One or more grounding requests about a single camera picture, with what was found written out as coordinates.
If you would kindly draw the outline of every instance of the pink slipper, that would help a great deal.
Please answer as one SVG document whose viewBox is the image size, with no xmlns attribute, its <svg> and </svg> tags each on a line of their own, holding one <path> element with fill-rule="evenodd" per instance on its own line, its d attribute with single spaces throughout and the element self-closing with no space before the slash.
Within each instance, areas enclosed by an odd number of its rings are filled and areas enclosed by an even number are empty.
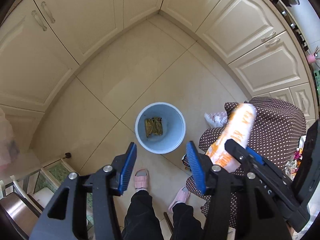
<svg viewBox="0 0 320 240">
<path fill-rule="evenodd" d="M 174 205 L 178 202 L 178 201 L 182 201 L 182 202 L 186 202 L 188 197 L 190 196 L 190 192 L 189 191 L 183 191 L 182 189 L 184 189 L 186 186 L 183 186 L 177 193 L 176 197 L 174 198 L 174 200 L 172 201 L 171 205 L 169 206 L 168 210 L 169 212 L 173 213 L 172 208 L 174 207 Z"/>
<path fill-rule="evenodd" d="M 147 172 L 146 176 L 134 176 L 134 187 L 136 189 L 149 187 L 149 171 L 147 169 L 140 169 L 136 172 L 136 174 L 139 171 L 143 171 L 143 170 Z"/>
</svg>

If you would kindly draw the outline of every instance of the blue ribbed rubber pad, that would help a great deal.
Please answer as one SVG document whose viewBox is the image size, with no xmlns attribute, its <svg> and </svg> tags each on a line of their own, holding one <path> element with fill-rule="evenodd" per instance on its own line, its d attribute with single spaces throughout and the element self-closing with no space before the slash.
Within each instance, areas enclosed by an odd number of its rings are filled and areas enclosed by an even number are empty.
<svg viewBox="0 0 320 240">
<path fill-rule="evenodd" d="M 198 150 L 193 142 L 187 143 L 187 157 L 189 166 L 192 171 L 193 180 L 195 181 L 196 188 L 200 190 L 201 194 L 205 193 L 205 174 L 202 170 L 201 163 L 198 158 Z"/>
<path fill-rule="evenodd" d="M 133 171 L 134 163 L 137 159 L 137 145 L 134 143 L 129 152 L 127 152 L 127 158 L 120 173 L 120 182 L 118 191 L 122 195 L 128 189 L 131 173 Z"/>
</svg>

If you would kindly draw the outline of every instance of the person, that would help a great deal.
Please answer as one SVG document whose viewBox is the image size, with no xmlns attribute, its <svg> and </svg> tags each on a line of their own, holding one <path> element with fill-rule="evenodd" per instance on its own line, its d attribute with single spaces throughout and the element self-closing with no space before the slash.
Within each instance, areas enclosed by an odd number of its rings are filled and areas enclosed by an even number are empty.
<svg viewBox="0 0 320 240">
<path fill-rule="evenodd" d="M 124 219 L 122 237 L 124 240 L 164 240 L 160 222 L 152 207 L 149 195 L 149 172 L 140 169 L 134 176 L 136 193 Z M 173 212 L 173 240 L 197 240 L 202 236 L 199 220 L 193 217 L 193 207 L 186 204 L 190 192 L 183 186 L 169 206 Z"/>
</svg>

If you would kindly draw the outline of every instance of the bolt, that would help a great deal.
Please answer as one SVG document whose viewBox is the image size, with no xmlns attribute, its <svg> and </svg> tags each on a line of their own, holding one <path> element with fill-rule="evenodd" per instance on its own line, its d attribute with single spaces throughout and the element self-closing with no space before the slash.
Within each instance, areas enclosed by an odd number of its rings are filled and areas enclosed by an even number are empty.
<svg viewBox="0 0 320 240">
<path fill-rule="evenodd" d="M 110 171 L 112 171 L 112 166 L 111 166 L 111 165 L 106 165 L 106 166 L 104 166 L 104 167 L 103 167 L 103 171 L 104 171 L 104 172 L 110 172 Z"/>
<path fill-rule="evenodd" d="M 247 177 L 248 177 L 249 179 L 254 179 L 254 178 L 256 177 L 256 174 L 254 174 L 253 172 L 248 172 L 248 173 L 247 173 Z"/>
<path fill-rule="evenodd" d="M 213 165 L 211 169 L 215 172 L 221 171 L 221 167 L 219 165 Z"/>
<path fill-rule="evenodd" d="M 77 177 L 77 174 L 75 172 L 72 172 L 68 175 L 69 179 L 75 179 Z"/>
</svg>

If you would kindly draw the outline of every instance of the polka dot fabric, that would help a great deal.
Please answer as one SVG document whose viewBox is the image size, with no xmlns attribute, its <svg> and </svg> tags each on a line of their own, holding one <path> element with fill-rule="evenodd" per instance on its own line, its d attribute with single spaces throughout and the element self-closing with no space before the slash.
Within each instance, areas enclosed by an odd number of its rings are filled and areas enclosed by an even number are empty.
<svg viewBox="0 0 320 240">
<path fill-rule="evenodd" d="M 267 97 L 257 97 L 249 102 L 255 106 L 257 117 L 248 141 L 248 146 L 263 157 L 272 161 L 278 168 L 283 169 L 287 160 L 294 154 L 299 145 L 299 139 L 306 134 L 306 120 L 300 109 L 291 103 Z M 238 103 L 225 103 L 225 110 L 228 117 Z M 199 148 L 204 152 L 214 143 L 224 127 L 212 128 L 205 131 L 201 136 Z M 183 163 L 189 166 L 188 158 L 183 159 Z M 233 174 L 243 175 L 241 166 Z M 203 196 L 196 189 L 193 177 L 187 179 L 188 190 L 203 198 L 207 202 L 201 207 L 201 212 L 207 216 L 209 210 L 210 196 Z M 236 227 L 236 195 L 231 195 L 231 217 L 229 226 Z"/>
</svg>

